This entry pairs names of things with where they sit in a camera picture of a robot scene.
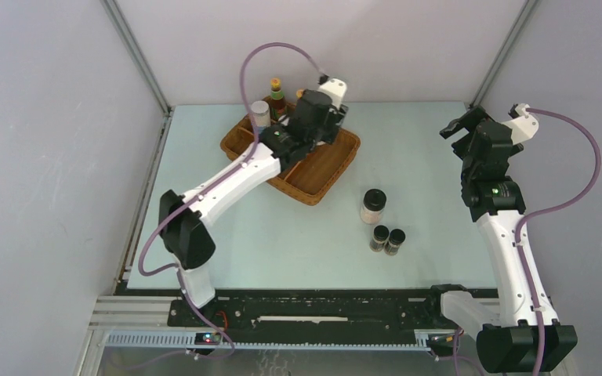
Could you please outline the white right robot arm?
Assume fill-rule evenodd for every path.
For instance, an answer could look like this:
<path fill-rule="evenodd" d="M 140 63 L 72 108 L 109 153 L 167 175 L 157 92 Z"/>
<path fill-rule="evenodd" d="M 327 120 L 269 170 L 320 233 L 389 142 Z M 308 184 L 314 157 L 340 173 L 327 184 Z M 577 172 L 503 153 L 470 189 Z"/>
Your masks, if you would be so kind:
<path fill-rule="evenodd" d="M 477 344 L 481 366 L 489 373 L 551 372 L 576 347 L 571 325 L 559 321 L 542 286 L 520 224 L 526 206 L 520 187 L 507 175 L 509 159 L 523 150 L 539 128 L 525 103 L 497 122 L 473 107 L 441 130 L 444 139 L 467 133 L 451 146 L 462 161 L 461 197 L 485 240 L 499 297 L 497 313 L 467 290 L 450 287 L 426 303 L 424 315 L 434 327 L 450 322 Z"/>

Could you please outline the clear-lid white spice jar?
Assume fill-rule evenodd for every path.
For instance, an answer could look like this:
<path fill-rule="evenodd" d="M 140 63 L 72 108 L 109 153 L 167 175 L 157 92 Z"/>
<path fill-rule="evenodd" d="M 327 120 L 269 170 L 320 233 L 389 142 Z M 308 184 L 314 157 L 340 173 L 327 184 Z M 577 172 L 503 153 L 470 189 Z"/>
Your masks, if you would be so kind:
<path fill-rule="evenodd" d="M 257 134 L 270 126 L 270 105 L 264 100 L 258 100 L 251 104 L 253 115 L 252 126 Z"/>

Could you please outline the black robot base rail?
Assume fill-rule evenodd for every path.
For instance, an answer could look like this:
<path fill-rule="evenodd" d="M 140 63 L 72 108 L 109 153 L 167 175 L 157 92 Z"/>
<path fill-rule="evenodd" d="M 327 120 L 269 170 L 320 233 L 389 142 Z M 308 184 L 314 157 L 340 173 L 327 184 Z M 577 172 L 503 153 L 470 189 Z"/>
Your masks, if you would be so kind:
<path fill-rule="evenodd" d="M 185 298 L 173 300 L 170 327 L 225 330 L 243 345 L 418 345 L 417 335 L 452 333 L 439 287 L 379 290 L 219 289 L 194 313 Z"/>

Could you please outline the black-cap spice bottle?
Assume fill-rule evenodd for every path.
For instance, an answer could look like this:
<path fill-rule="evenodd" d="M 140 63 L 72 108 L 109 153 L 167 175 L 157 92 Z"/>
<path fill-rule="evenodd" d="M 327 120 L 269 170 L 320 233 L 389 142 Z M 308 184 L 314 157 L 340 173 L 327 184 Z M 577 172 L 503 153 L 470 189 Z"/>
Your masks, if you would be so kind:
<path fill-rule="evenodd" d="M 361 220 L 369 225 L 379 223 L 383 217 L 386 201 L 386 194 L 380 189 L 368 190 L 362 200 L 360 209 Z"/>

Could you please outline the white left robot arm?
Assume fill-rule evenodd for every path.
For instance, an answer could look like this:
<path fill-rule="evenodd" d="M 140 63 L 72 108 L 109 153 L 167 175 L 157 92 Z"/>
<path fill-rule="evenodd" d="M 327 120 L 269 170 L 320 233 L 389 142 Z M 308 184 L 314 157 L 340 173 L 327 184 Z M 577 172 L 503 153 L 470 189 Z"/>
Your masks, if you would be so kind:
<path fill-rule="evenodd" d="M 302 161 L 318 145 L 332 143 L 346 116 L 345 94 L 340 80 L 305 90 L 292 115 L 262 130 L 239 159 L 195 190 L 183 195 L 170 190 L 161 197 L 160 236 L 190 301 L 186 315 L 196 325 L 207 326 L 216 316 L 211 301 L 216 290 L 206 265 L 216 250 L 209 227 L 249 191 Z"/>

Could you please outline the red sauce bottle yellow cap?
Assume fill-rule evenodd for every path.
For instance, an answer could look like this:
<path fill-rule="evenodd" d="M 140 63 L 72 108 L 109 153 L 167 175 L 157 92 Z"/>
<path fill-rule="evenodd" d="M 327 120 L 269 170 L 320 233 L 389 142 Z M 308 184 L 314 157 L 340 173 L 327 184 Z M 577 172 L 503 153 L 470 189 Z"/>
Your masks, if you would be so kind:
<path fill-rule="evenodd" d="M 281 88 L 281 80 L 279 78 L 270 79 L 270 113 L 276 120 L 280 121 L 287 113 L 287 101 L 285 94 Z"/>

